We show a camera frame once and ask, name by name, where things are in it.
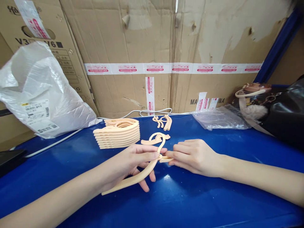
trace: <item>blue frame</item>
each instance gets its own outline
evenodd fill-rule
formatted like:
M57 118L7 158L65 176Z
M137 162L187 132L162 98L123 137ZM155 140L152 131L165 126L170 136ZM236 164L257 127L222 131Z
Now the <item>blue frame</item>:
M302 22L302 12L299 9L295 9L290 17L286 20L254 82L266 83L269 80L279 64L283 54L286 52L288 46L302 25Z

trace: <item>hand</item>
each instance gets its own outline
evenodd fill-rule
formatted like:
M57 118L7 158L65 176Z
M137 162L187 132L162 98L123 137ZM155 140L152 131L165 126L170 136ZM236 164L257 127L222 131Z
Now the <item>hand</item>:
M221 177L223 162L220 154L214 152L203 140L191 139L173 146L166 156L174 158L169 165L175 165L192 173L209 177Z
M136 175L140 173L137 167L146 168L150 161L158 158L158 147L151 145L133 144L124 149L119 154L105 161L96 167L103 174L101 180L101 192L105 192L113 188L128 175ZM160 153L165 153L166 148L162 148ZM152 182L156 181L154 171L149 174ZM145 192L149 191L149 187L145 180L139 182L139 185Z

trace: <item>power cord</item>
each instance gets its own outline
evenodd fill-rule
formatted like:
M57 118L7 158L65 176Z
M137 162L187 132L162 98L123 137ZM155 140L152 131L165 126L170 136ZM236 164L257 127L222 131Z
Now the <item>power cord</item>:
M163 114L171 114L171 115L189 115L189 114L191 114L190 112L185 112L185 113L172 113L172 108L165 108L165 109L158 110L158 111L151 111L151 110L133 110L133 111L129 112L127 115L125 115L124 117L121 117L121 119L122 119L122 118L126 118L128 115L130 115L130 114L133 113L133 112L139 112L139 115L140 115L141 117L148 117L148 116L143 116L143 115L142 115L143 112L144 112L144 113L150 113L150 112L151 112L151 113L154 113L154 114L155 114L155 113L163 113ZM97 117L97 119L110 119L110 118ZM25 156L25 157L26 157L26 158L29 158L29 157L32 157L32 156L34 156L34 155L36 155L36 154L39 154L39 153L41 153L41 152L43 152L43 151L45 151L45 150L47 150L47 149L49 149L49 148L51 148L51 147L57 145L57 144L59 144L59 143L65 141L66 139L68 139L69 137L71 137L71 136L77 134L77 133L80 132L81 130L82 130L82 128L79 129L79 130L77 130L77 131L75 131L75 132L73 132L72 134L68 135L67 137L65 137L65 138L63 138L63 139L61 139L61 140L59 140L58 142L55 142L55 143L53 143L53 144L51 144L51 145L49 145L49 146L47 146L47 147L45 147L45 148L43 148L43 149L41 149L41 150L38 150L38 151L36 151L36 152L34 152L34 153L30 154L30 155L27 155L27 156Z

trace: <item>stack of hangers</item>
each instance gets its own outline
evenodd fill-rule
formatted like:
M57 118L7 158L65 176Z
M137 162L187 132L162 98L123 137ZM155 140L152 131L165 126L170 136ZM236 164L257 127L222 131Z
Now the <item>stack of hangers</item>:
M100 149L128 147L139 141L138 120L124 118L104 122L106 127L93 131Z
M164 131L166 130L170 130L171 128L171 124L172 124L172 119L170 116L168 115L164 115L162 118L158 119L158 116L154 116L153 119L152 119L154 122L157 122L158 123L158 126L157 128L161 127L164 129Z

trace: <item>black bag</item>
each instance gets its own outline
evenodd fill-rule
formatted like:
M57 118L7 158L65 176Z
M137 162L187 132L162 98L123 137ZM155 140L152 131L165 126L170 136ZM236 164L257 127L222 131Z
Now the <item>black bag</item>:
M262 128L304 151L304 75L271 103Z

